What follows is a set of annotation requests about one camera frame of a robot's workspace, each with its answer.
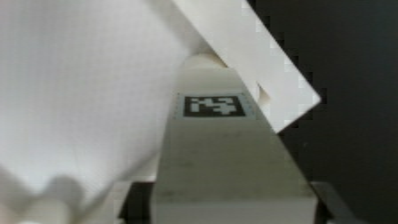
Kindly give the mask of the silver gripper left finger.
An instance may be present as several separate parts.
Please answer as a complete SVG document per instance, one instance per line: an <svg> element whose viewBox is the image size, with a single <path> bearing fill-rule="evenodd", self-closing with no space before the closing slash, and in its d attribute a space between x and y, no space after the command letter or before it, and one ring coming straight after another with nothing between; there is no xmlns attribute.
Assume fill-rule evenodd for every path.
<svg viewBox="0 0 398 224"><path fill-rule="evenodd" d="M151 224L152 182L117 182L99 207L95 224Z"/></svg>

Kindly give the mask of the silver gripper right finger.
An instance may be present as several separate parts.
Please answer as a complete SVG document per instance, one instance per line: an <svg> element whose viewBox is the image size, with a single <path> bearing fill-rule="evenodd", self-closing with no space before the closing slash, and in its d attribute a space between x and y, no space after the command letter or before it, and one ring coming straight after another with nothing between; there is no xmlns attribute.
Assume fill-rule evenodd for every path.
<svg viewBox="0 0 398 224"><path fill-rule="evenodd" d="M325 208L321 224L369 224L357 218L332 184L312 181L310 186Z"/></svg>

